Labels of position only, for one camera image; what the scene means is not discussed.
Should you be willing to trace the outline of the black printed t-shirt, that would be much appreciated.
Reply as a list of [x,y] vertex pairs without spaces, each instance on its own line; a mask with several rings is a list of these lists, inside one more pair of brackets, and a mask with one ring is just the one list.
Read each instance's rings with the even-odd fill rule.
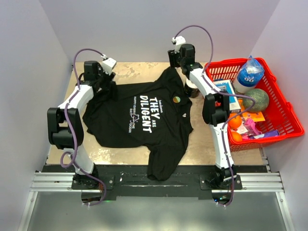
[[[180,103],[173,102],[175,96]],[[94,96],[83,122],[100,146],[147,147],[148,178],[165,181],[186,153],[191,106],[178,72],[169,67],[154,82],[118,85],[115,99]]]

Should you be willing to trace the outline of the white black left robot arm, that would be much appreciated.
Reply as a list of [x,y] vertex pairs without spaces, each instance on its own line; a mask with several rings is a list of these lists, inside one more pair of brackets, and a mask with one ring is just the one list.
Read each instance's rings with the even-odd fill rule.
[[98,93],[113,96],[116,60],[85,61],[84,72],[77,76],[71,95],[58,107],[47,110],[48,138],[50,144],[64,153],[60,158],[63,168],[74,167],[73,181],[88,189],[101,185],[97,167],[83,146],[84,130],[80,112]]

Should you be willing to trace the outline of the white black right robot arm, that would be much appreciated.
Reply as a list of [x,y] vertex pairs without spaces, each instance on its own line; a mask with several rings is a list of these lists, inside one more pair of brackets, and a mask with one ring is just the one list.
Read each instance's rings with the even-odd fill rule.
[[176,45],[168,51],[171,67],[179,67],[182,73],[204,97],[202,117],[209,125],[216,153],[212,184],[220,189],[229,185],[235,189],[236,172],[228,142],[228,122],[230,116],[229,95],[221,91],[206,75],[205,69],[195,61],[195,47],[192,44]]

